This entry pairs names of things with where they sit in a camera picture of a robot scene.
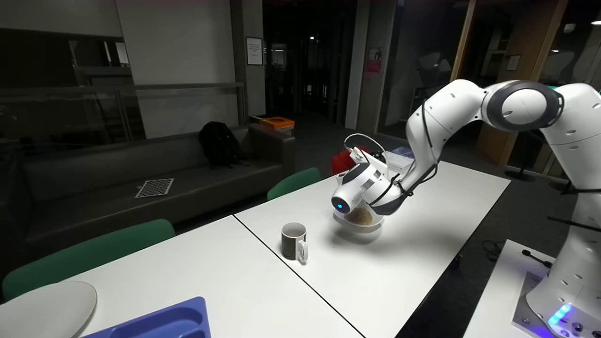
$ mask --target blue container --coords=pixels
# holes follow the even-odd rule
[[[210,338],[203,296],[109,326],[88,338]]]

